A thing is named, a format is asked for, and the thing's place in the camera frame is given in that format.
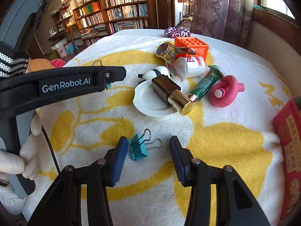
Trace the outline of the white gloved left hand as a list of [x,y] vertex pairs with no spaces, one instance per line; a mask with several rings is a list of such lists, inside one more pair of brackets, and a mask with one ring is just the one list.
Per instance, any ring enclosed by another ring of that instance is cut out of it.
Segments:
[[1,150],[1,186],[8,186],[6,174],[22,174],[26,179],[34,180],[40,171],[39,135],[42,131],[40,116],[37,112],[31,121],[31,134],[20,149],[19,155]]

